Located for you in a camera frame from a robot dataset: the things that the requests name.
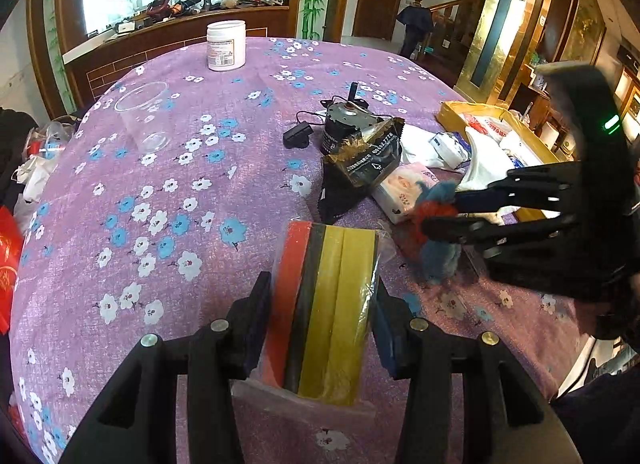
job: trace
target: tablecloth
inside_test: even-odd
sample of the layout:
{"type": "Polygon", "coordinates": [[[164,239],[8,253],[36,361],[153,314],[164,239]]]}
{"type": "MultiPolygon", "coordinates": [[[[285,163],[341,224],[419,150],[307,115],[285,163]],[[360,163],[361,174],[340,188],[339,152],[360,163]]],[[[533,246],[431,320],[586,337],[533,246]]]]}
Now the tablecloth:
{"type": "MultiPolygon", "coordinates": [[[[12,368],[33,450],[56,462],[82,415],[133,345],[149,332],[164,339],[224,317],[270,270],[276,239],[290,219],[312,219],[321,181],[319,131],[304,150],[282,134],[319,99],[357,96],[377,113],[441,130],[434,116],[458,94],[394,54],[340,44],[249,38],[240,69],[212,72],[206,44],[138,66],[86,113],[62,153],[26,238],[12,311],[12,368]],[[170,144],[140,155],[114,111],[118,98],[151,81],[169,86],[149,119],[171,119],[170,144]]],[[[378,227],[364,201],[339,224],[378,227]]],[[[546,396],[580,348],[568,301],[474,282],[461,267],[443,285],[414,277],[400,257],[380,273],[391,294],[449,333],[492,330],[546,396]]],[[[187,461],[184,388],[178,397],[178,461],[187,461]]],[[[350,431],[275,417],[236,401],[248,463],[390,463],[408,383],[393,382],[372,340],[361,396],[376,409],[373,427],[350,431]]],[[[453,411],[460,424],[460,397],[453,411]]],[[[460,458],[460,433],[452,459],[460,458]]]]}

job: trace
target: jar label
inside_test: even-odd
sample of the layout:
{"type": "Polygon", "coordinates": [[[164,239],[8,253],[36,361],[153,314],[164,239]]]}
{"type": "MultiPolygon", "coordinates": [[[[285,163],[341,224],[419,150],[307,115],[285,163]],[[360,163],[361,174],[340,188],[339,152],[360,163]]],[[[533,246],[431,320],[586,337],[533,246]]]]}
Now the jar label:
{"type": "Polygon", "coordinates": [[[209,41],[209,65],[230,66],[234,64],[234,40],[209,41]]]}

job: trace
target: white plastic jar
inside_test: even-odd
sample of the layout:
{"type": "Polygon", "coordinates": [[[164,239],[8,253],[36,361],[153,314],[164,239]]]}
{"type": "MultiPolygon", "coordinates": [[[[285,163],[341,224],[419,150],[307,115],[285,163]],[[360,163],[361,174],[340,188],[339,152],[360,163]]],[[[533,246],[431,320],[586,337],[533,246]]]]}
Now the white plastic jar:
{"type": "Polygon", "coordinates": [[[207,61],[216,72],[233,70],[246,60],[246,24],[242,20],[218,21],[207,26],[207,61]]]}

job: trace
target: wooden counter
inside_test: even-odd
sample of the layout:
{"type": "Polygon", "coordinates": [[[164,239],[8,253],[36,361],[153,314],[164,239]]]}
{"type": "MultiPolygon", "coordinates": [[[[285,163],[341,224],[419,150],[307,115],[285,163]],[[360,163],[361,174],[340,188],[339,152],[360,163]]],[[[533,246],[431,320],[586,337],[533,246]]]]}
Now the wooden counter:
{"type": "Polygon", "coordinates": [[[207,25],[241,19],[247,36],[288,37],[289,7],[246,7],[203,12],[156,23],[98,46],[65,65],[71,91],[87,108],[132,68],[171,50],[207,40],[207,25]]]}

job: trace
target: green led light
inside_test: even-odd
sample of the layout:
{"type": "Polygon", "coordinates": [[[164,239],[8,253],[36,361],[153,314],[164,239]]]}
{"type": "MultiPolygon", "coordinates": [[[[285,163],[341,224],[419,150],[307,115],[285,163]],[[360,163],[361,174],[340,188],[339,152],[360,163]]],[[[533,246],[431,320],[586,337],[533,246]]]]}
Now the green led light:
{"type": "Polygon", "coordinates": [[[620,117],[618,115],[614,115],[613,117],[611,117],[611,119],[604,123],[604,129],[610,129],[618,121],[620,121],[620,117]]]}

